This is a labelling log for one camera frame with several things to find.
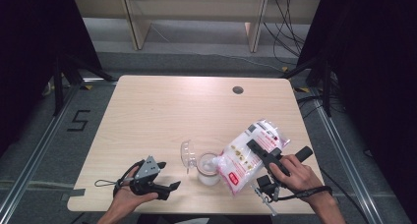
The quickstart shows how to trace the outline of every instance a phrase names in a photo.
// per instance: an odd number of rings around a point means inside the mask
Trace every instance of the metal rail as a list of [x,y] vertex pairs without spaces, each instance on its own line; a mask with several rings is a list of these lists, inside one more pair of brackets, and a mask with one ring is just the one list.
[[[311,92],[314,96],[319,96],[319,93],[315,88],[311,88]],[[374,199],[371,197],[370,192],[350,158],[349,152],[344,146],[343,140],[341,139],[333,120],[331,117],[328,117],[325,110],[320,107],[321,104],[318,100],[315,100],[315,104],[318,107],[320,117],[325,125],[336,154],[344,168],[344,171],[346,172],[350,184],[352,185],[353,191],[358,197],[359,203],[361,204],[369,223],[384,223],[381,214],[377,210]]]
[[25,193],[25,190],[33,177],[34,173],[37,170],[42,158],[49,147],[52,139],[54,138],[58,128],[64,118],[68,105],[76,95],[79,90],[79,85],[72,85],[65,97],[64,105],[61,111],[52,118],[51,122],[48,125],[45,133],[37,144],[35,150],[33,151],[30,159],[28,160],[25,168],[21,172],[19,178],[15,181],[12,189],[9,191],[5,199],[3,200],[0,206],[0,223],[8,223],[12,217],[13,212],[15,211],[19,201]]

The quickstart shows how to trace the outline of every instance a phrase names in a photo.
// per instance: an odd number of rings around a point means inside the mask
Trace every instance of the snack bag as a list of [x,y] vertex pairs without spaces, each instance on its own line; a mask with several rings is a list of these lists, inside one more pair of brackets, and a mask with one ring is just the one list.
[[238,194],[264,166],[258,155],[246,145],[250,140],[256,141],[267,152],[273,151],[276,147],[282,151],[289,143],[277,127],[265,119],[253,123],[233,140],[215,158],[215,163],[218,173],[234,195]]

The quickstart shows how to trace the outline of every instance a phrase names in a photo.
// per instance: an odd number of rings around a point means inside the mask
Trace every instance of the black strap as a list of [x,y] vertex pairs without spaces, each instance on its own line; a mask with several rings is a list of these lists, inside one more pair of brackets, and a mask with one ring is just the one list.
[[124,182],[124,180],[126,179],[126,177],[128,176],[128,174],[136,167],[136,166],[141,166],[142,164],[144,164],[144,160],[139,161],[137,163],[135,163],[134,165],[132,165],[126,172],[125,174],[123,174],[123,176],[117,180],[116,184],[114,185],[114,189],[113,189],[113,197],[116,196],[117,192],[120,190],[120,188],[122,188],[122,184]]
[[312,196],[313,194],[320,193],[320,192],[329,192],[330,195],[332,196],[333,190],[329,186],[322,186],[322,187],[312,188],[306,191],[297,192],[297,193],[294,193],[294,195],[292,196],[279,197],[278,200],[288,200],[288,199],[292,199],[295,197],[297,198],[308,197],[308,196]]

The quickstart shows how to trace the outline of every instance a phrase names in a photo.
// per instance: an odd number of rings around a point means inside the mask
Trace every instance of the table hole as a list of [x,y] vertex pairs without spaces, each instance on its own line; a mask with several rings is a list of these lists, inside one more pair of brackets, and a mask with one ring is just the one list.
[[234,86],[233,92],[235,92],[236,94],[241,94],[243,93],[243,88],[241,86]]

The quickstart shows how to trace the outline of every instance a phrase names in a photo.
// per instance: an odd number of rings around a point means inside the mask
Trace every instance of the hand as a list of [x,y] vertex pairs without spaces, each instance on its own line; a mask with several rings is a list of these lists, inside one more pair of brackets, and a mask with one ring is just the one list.
[[[288,189],[292,192],[301,192],[312,188],[321,187],[323,184],[313,172],[312,168],[308,165],[303,165],[295,155],[285,155],[281,158],[280,162],[289,171],[290,176],[286,176],[282,171],[273,163],[269,165],[269,168],[273,175],[282,183],[284,183]],[[312,196],[302,198],[306,202],[311,202]]]
[[[135,171],[138,169],[139,167],[132,169],[127,177],[133,177]],[[132,213],[142,203],[157,198],[157,193],[149,193],[144,196],[136,196],[132,193],[128,186],[129,182],[124,182],[122,184],[122,187],[117,192],[107,212],[100,218],[100,220],[98,220],[98,224],[118,223],[124,217]]]
[[[270,171],[292,192],[301,192],[323,185],[312,168],[301,164],[295,155],[283,156],[280,162],[289,171],[289,177],[273,163],[269,165]],[[310,204],[323,223],[345,223],[337,203],[328,192],[316,193],[301,199]]]

